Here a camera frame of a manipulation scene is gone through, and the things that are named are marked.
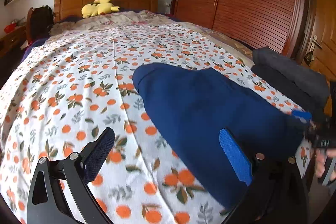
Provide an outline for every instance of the nightstand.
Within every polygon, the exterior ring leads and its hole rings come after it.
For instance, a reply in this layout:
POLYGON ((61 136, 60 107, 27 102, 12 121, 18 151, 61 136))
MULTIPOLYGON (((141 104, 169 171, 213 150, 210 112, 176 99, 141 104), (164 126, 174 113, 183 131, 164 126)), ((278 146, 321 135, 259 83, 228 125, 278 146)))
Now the nightstand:
POLYGON ((5 56, 11 49, 26 40, 26 26, 16 27, 12 32, 0 38, 0 58, 5 56))

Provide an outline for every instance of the human hand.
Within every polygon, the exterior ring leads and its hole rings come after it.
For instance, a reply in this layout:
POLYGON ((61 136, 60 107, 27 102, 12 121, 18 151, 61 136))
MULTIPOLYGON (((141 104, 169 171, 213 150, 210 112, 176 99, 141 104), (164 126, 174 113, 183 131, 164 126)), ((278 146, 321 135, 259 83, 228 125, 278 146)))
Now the human hand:
MULTIPOLYGON (((322 177, 325 167, 324 163, 326 162, 327 156, 330 158, 336 157, 336 149, 328 149, 327 155, 323 155, 320 149, 316 150, 316 163, 315 163, 315 175, 320 178, 322 177)), ((336 179, 336 171, 334 170, 330 176, 330 181, 336 179)))

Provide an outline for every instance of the bed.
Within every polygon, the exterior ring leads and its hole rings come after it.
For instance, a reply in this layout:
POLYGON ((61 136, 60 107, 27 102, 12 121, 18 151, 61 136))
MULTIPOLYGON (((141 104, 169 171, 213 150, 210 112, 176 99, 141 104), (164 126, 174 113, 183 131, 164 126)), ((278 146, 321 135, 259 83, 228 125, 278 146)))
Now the bed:
MULTIPOLYGON (((80 15, 92 1, 55 0, 55 22, 80 15)), ((227 210, 151 122, 132 84, 134 70, 151 62, 191 70, 212 67, 285 113, 301 108, 251 72, 251 51, 240 43, 155 14, 157 0, 113 4, 142 11, 55 24, 52 36, 32 49, 0 90, 1 195, 26 223, 38 159, 64 159, 111 127, 115 147, 88 187, 114 223, 221 223, 227 210), (186 183, 195 187, 181 197, 186 183)), ((296 154, 301 176, 311 152, 303 141, 296 154)), ((60 184, 73 216, 84 222, 66 181, 60 184)))

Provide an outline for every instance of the metal bolt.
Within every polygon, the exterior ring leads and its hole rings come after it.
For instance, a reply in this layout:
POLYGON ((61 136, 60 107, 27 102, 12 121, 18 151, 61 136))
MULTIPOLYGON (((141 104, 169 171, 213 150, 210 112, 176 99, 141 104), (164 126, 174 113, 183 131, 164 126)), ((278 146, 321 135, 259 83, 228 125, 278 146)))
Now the metal bolt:
POLYGON ((78 153, 75 152, 75 153, 70 154, 70 159, 71 160, 75 160, 76 158, 78 158, 78 153))
POLYGON ((288 162, 289 162, 290 164, 294 164, 294 163, 295 163, 295 159, 292 158, 292 157, 289 157, 289 158, 288 158, 288 162))
POLYGON ((46 157, 40 158, 40 159, 39 159, 39 163, 43 164, 43 163, 46 162, 46 160, 47 160, 46 157))
POLYGON ((258 160, 264 160, 264 159, 265 159, 265 155, 262 154, 262 153, 256 153, 255 157, 256 157, 258 160))

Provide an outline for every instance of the red bowl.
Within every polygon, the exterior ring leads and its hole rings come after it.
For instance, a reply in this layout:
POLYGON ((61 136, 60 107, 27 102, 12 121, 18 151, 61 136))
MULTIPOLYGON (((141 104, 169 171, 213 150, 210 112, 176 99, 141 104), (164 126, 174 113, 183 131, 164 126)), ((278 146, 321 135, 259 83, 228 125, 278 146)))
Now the red bowl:
POLYGON ((8 26, 4 28, 4 31, 5 33, 10 33, 14 31, 15 27, 16 27, 16 23, 9 24, 8 26))

